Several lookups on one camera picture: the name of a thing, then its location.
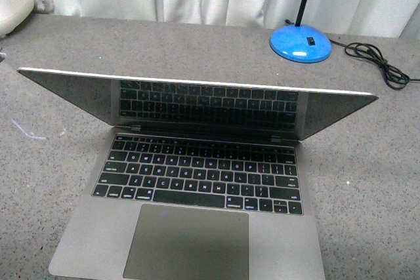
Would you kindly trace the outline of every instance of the speckled countertop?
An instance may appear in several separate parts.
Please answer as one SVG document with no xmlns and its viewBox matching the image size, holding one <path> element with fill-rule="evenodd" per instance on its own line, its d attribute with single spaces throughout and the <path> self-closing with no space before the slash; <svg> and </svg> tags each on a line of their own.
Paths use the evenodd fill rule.
<svg viewBox="0 0 420 280">
<path fill-rule="evenodd" d="M 327 279 L 420 279 L 420 84 L 388 88 L 334 47 L 317 64 L 274 54 L 271 30 L 35 15 L 0 40 L 0 279 L 47 269 L 110 128 L 19 66 L 372 92 L 379 100 L 303 142 Z M 379 46 L 420 77 L 420 41 Z"/>
</svg>

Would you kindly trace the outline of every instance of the laptop hinge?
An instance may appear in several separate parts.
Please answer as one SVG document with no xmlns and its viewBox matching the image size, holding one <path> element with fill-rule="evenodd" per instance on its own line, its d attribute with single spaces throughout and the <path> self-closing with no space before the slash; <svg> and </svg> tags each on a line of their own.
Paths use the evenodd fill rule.
<svg viewBox="0 0 420 280">
<path fill-rule="evenodd" d="M 279 144 L 280 142 L 282 142 L 282 139 L 279 136 L 271 136 L 271 142 L 274 142 L 276 144 Z"/>
<path fill-rule="evenodd" d="M 132 131 L 141 131 L 142 127 L 140 125 L 139 126 L 131 126 L 131 130 Z"/>
</svg>

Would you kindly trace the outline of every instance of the laptop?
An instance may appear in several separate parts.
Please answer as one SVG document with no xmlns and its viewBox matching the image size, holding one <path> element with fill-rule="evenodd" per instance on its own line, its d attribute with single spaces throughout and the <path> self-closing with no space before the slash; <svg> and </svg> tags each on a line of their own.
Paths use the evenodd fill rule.
<svg viewBox="0 0 420 280">
<path fill-rule="evenodd" d="M 18 72 L 112 126 L 51 274 L 325 279 L 301 141 L 375 95 Z"/>
</svg>

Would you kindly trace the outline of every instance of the black power cord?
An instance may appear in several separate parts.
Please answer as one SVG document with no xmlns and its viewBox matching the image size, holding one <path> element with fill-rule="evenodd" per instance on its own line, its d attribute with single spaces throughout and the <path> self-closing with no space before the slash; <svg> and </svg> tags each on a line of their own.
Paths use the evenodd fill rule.
<svg viewBox="0 0 420 280">
<path fill-rule="evenodd" d="M 290 20 L 285 21 L 287 24 L 293 24 Z M 382 52 L 372 44 L 354 42 L 350 44 L 342 44 L 329 39 L 331 43 L 344 47 L 344 52 L 354 58 L 360 58 L 373 62 L 382 71 L 382 76 L 388 87 L 394 90 L 404 89 L 410 82 L 420 82 L 420 79 L 412 79 L 407 74 L 388 63 Z"/>
</svg>

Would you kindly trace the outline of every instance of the blue lamp base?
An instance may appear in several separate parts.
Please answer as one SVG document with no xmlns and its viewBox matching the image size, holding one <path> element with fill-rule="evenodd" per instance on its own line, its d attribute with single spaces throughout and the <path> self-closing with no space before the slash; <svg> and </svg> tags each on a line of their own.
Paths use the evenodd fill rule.
<svg viewBox="0 0 420 280">
<path fill-rule="evenodd" d="M 331 42 L 310 26 L 284 26 L 273 32 L 271 48 L 281 57 L 294 62 L 321 62 L 331 54 Z"/>
</svg>

